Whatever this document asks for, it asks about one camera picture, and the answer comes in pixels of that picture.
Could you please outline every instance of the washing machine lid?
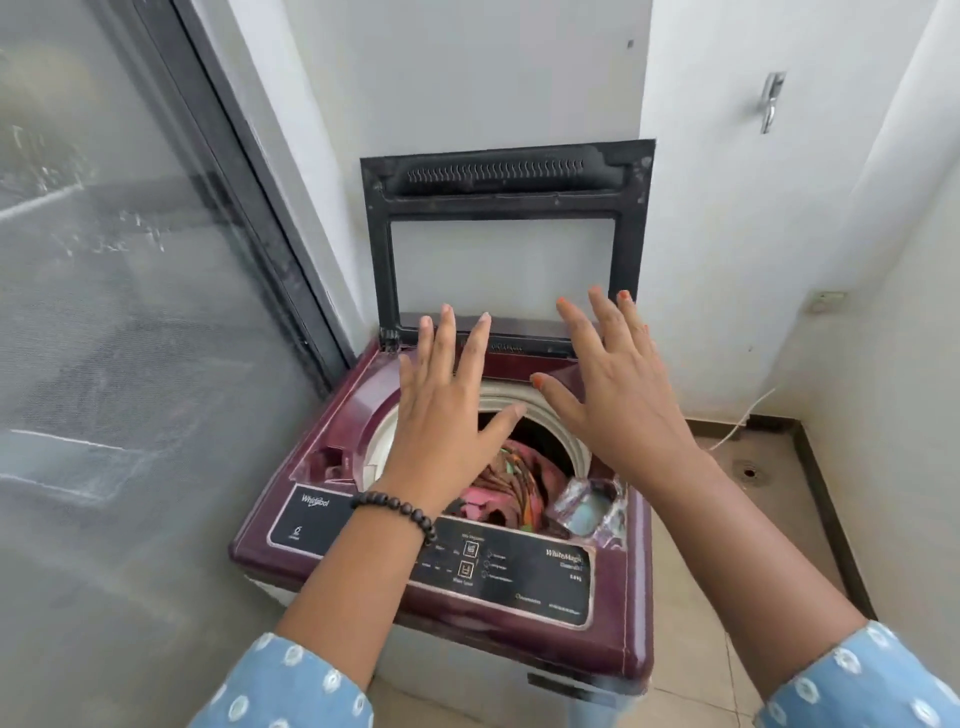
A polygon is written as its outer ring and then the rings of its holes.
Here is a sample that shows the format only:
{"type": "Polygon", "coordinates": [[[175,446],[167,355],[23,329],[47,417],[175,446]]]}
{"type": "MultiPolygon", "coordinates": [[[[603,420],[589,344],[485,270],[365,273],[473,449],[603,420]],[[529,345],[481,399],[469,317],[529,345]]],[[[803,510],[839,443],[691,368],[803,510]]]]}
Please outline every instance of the washing machine lid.
{"type": "Polygon", "coordinates": [[[553,302],[596,284],[636,297],[654,147],[361,159],[381,344],[415,345],[450,303],[462,339],[492,314],[492,352],[573,356],[553,302]]]}

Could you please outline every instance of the control panel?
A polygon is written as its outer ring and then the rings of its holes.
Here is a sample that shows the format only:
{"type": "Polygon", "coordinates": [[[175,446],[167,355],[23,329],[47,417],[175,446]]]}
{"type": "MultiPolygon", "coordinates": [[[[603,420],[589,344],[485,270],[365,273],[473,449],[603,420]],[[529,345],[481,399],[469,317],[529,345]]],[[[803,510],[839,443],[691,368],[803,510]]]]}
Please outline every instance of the control panel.
{"type": "MultiPolygon", "coordinates": [[[[268,541],[323,557],[351,513],[349,496],[298,484],[268,541]]],[[[452,516],[436,526],[437,541],[420,551],[412,584],[572,628],[589,624],[593,564],[586,548],[452,516]]]]}

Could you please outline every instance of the metal hook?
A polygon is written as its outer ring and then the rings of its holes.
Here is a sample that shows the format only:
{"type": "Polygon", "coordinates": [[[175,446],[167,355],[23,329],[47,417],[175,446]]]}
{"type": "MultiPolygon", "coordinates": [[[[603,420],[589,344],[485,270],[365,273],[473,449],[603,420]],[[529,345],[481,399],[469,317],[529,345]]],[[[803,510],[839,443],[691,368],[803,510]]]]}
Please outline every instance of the metal hook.
{"type": "Polygon", "coordinates": [[[780,90],[783,88],[785,80],[786,72],[784,71],[774,71],[767,75],[767,83],[763,85],[763,94],[760,96],[760,110],[763,111],[760,133],[769,133],[770,127],[774,124],[774,116],[777,113],[777,99],[780,97],[780,90]]]}

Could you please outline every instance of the sleeve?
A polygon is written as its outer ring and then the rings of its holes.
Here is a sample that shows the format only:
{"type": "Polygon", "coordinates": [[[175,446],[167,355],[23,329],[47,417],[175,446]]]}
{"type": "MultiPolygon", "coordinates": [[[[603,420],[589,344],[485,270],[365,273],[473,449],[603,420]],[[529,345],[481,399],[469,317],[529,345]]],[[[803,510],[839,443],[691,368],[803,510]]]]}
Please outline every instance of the sleeve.
{"type": "Polygon", "coordinates": [[[882,624],[870,622],[777,690],[757,728],[952,728],[960,698],[882,624]]]}
{"type": "Polygon", "coordinates": [[[240,658],[190,728],[372,728],[367,697],[340,672],[270,632],[240,658]]]}

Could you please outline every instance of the wrist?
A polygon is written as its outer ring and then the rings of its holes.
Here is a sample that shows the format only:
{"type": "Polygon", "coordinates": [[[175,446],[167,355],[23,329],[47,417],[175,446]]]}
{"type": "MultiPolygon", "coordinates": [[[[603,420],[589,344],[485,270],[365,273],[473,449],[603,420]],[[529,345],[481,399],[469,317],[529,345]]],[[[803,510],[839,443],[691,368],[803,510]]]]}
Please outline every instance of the wrist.
{"type": "Polygon", "coordinates": [[[656,467],[644,463],[628,470],[629,482],[648,500],[685,491],[723,474],[708,452],[696,446],[664,457],[656,467]]]}

